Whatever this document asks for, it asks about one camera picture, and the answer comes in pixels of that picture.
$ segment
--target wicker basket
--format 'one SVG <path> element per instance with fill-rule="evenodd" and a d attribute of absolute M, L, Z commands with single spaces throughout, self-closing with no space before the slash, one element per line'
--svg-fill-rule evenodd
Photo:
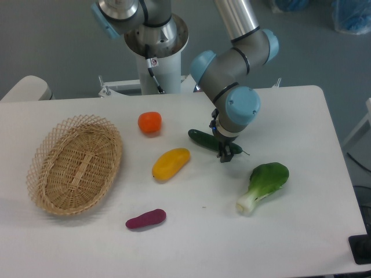
<path fill-rule="evenodd" d="M 121 136 L 98 116 L 76 116 L 58 124 L 37 149 L 28 171 L 32 201 L 49 213 L 88 210 L 107 193 L 119 169 Z"/>

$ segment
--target yellow vegetable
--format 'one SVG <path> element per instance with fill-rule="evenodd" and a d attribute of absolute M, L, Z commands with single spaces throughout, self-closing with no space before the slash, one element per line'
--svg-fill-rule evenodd
<path fill-rule="evenodd" d="M 165 152 L 153 165 L 152 175 L 160 181 L 166 181 L 178 173 L 190 157 L 191 153 L 185 148 Z"/>

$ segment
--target green cucumber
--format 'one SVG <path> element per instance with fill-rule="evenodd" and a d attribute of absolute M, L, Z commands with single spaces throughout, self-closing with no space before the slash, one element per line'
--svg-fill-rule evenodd
<path fill-rule="evenodd" d="M 219 142 L 213 135 L 199 131 L 197 129 L 189 129 L 188 136 L 197 144 L 201 145 L 206 149 L 211 149 L 212 151 L 216 152 L 219 151 Z M 230 149 L 231 151 L 233 151 L 234 154 L 244 152 L 245 154 L 249 155 L 239 145 L 235 143 L 230 144 Z"/>

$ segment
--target purple sweet potato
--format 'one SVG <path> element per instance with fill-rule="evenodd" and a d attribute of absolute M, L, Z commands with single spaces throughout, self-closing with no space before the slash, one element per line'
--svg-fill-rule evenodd
<path fill-rule="evenodd" d="M 165 219 L 166 212 L 158 208 L 128 220 L 125 225 L 129 229 L 137 229 L 145 226 L 160 224 Z"/>

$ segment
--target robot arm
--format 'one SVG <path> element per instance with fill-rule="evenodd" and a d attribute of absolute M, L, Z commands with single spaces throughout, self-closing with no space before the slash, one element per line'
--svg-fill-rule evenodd
<path fill-rule="evenodd" d="M 210 127 L 219 141 L 221 162 L 229 162 L 229 144 L 256 117 L 257 93 L 238 84 L 238 78 L 264 65 L 278 52 L 278 40 L 261 30 L 249 0 L 214 0 L 227 27 L 233 47 L 220 56 L 201 53 L 191 64 L 191 75 L 216 109 Z"/>
<path fill-rule="evenodd" d="M 260 109 L 257 93 L 239 85 L 236 80 L 271 60 L 279 47 L 271 31 L 260 29 L 250 0 L 214 2 L 233 47 L 220 56 L 210 50 L 201 53 L 191 64 L 191 75 L 216 107 L 210 127 L 219 141 L 220 161 L 229 162 L 233 157 L 230 143 L 256 117 Z M 188 34 L 183 43 L 177 39 L 171 0 L 99 0 L 93 4 L 92 10 L 112 38 L 137 30 L 136 53 L 147 61 L 154 56 L 171 56 L 188 39 Z M 153 73 L 151 76 L 159 85 Z"/>
<path fill-rule="evenodd" d="M 171 0 L 99 0 L 92 5 L 92 10 L 112 38 L 142 24 L 149 27 L 165 25 L 172 16 Z"/>

